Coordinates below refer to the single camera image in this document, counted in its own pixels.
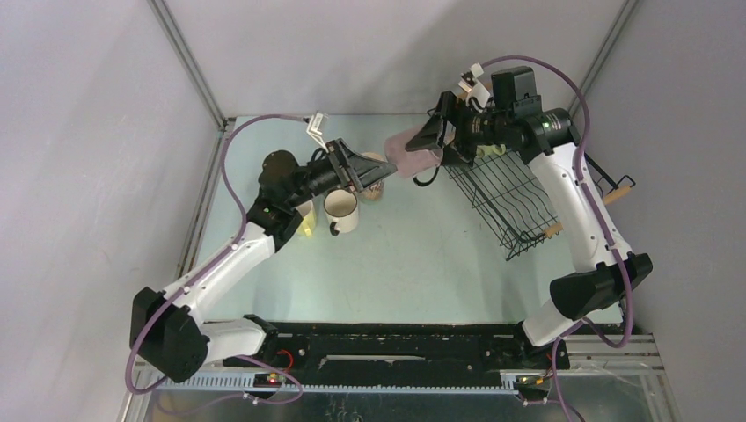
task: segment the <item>metal frame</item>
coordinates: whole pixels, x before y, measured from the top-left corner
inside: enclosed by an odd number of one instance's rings
[[[593,86],[598,73],[607,62],[611,51],[616,46],[619,36],[631,20],[631,17],[636,11],[639,3],[640,0],[625,0],[620,8],[618,15],[603,40],[602,46],[599,48],[596,57],[589,68],[589,72],[582,80],[581,90],[583,93],[588,93]],[[196,209],[194,210],[192,227],[181,255],[182,259],[179,262],[179,274],[182,274],[191,269],[195,264],[196,254],[199,250],[203,231],[205,230],[209,216],[210,203],[217,187],[219,153],[227,136],[233,129],[233,121],[235,120],[229,121],[225,119],[225,116],[220,110],[204,75],[200,71],[197,61],[194,59],[183,34],[177,26],[166,1],[149,0],[149,4],[151,5],[151,8],[161,26],[164,28],[165,35],[172,43],[177,56],[184,64],[185,70],[194,83],[195,89],[200,94],[203,103],[208,108],[208,111],[212,115],[216,125],[221,130],[219,139],[212,152],[208,172],[201,186],[201,194]],[[571,115],[574,115],[578,112],[578,109],[579,104],[577,99],[574,99],[568,107],[568,110]],[[681,420],[674,398],[671,394],[668,380],[665,376],[660,355],[658,354],[652,336],[633,336],[631,344],[623,351],[619,351],[617,349],[611,349],[596,336],[575,335],[567,339],[567,350],[569,354],[568,358],[571,362],[571,368],[567,371],[562,371],[563,376],[637,375],[640,378],[642,388],[647,392],[647,403],[648,408],[651,411],[652,420],[654,422],[673,422]],[[250,368],[226,368],[222,366],[206,367],[197,375],[197,381],[199,382],[195,381],[189,385],[189,387],[192,390],[225,391],[226,384],[230,384],[230,382],[219,382],[218,379],[225,379],[226,376],[228,378],[237,377],[239,379],[239,385],[244,385],[240,384],[240,380],[246,379],[247,376],[252,376],[251,373],[253,372],[256,371]],[[515,380],[515,376],[532,375],[535,373],[535,371],[501,371],[501,375],[503,375],[503,378],[506,380],[505,385],[501,389],[468,389],[459,391],[450,391],[449,389],[432,389],[432,391],[429,389],[413,389],[412,391],[396,389],[392,391],[387,389],[386,391],[381,392],[416,392],[420,394],[428,392],[437,394],[447,392],[468,394],[513,394],[516,393],[516,390],[513,389],[511,380]],[[136,379],[135,384],[142,387],[143,385],[154,382],[159,377],[159,373],[147,364],[138,363],[135,366],[134,376]],[[167,382],[164,385],[164,388],[183,389],[182,386],[185,386],[185,384],[179,385]],[[309,392],[335,392],[337,389],[339,388],[335,387],[330,389],[326,386],[308,386]],[[355,389],[339,390],[343,392],[355,392]],[[375,391],[372,389],[360,389],[360,392],[370,393]],[[144,420],[149,400],[150,395],[133,396],[132,394],[127,393],[124,397],[118,420],[120,422]]]

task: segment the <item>cup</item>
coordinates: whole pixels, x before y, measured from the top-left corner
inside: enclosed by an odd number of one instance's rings
[[[376,154],[375,152],[365,152],[362,155],[368,158],[373,158],[374,160],[383,161],[383,162],[386,161],[385,158],[383,158],[379,154]],[[384,181],[378,180],[373,185],[368,186],[367,189],[361,192],[361,195],[365,200],[370,200],[370,201],[381,200],[381,197],[384,195]]]
[[[324,198],[324,211],[329,221],[329,231],[332,236],[339,233],[349,233],[357,227],[360,221],[357,197],[344,189],[329,192]]]
[[[316,228],[316,209],[313,207],[313,201],[308,200],[296,207],[296,210],[303,217],[301,225],[296,230],[297,235],[313,236],[313,230]]]

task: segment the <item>dish rack wire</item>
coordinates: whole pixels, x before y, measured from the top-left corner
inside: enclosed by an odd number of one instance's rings
[[[635,185],[629,175],[615,181],[588,154],[585,158],[601,197],[622,185]],[[543,243],[545,230],[558,222],[549,196],[516,152],[484,156],[475,159],[473,167],[446,170],[497,236],[506,260]]]

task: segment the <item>mug rim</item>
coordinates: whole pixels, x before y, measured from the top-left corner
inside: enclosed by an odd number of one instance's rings
[[[338,192],[338,191],[342,191],[342,192],[344,192],[344,193],[346,193],[346,194],[348,194],[348,195],[351,195],[351,196],[353,197],[353,199],[355,200],[355,206],[354,206],[354,207],[352,208],[352,210],[351,210],[351,211],[350,211],[349,213],[347,213],[347,214],[345,214],[345,215],[334,215],[334,214],[330,213],[330,212],[329,212],[329,208],[327,208],[327,207],[326,207],[326,200],[328,200],[328,199],[329,199],[329,195],[331,195],[332,193]],[[329,193],[328,193],[328,194],[326,195],[326,198],[324,198],[324,212],[325,212],[325,213],[326,213],[327,215],[330,215],[330,216],[332,216],[332,217],[335,217],[335,218],[345,218],[345,217],[348,217],[348,216],[352,215],[352,213],[354,213],[354,212],[355,212],[355,210],[357,209],[357,206],[358,206],[358,203],[357,203],[357,195],[355,195],[354,193],[350,193],[350,192],[348,192],[348,191],[346,191],[346,190],[344,190],[344,189],[334,189],[333,191],[329,192]]]

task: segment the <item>floor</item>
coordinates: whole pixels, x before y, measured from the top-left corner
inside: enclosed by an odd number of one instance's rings
[[[423,115],[332,116],[325,139],[343,138],[358,152],[383,153],[391,135]],[[239,118],[237,125],[247,118]],[[265,120],[244,130],[226,159],[231,184],[253,202],[261,162],[290,150],[300,163],[316,143],[304,124]],[[317,211],[322,198],[316,198]],[[200,260],[238,228],[239,214],[222,182],[216,190]],[[442,172],[427,188],[391,176],[384,197],[361,202],[360,224],[332,237],[318,215],[313,237],[296,236],[247,274],[211,311],[214,319],[257,314],[266,320],[340,323],[513,323],[549,298],[549,283],[573,271],[562,235],[506,262],[494,233]],[[618,323],[613,306],[592,314]]]

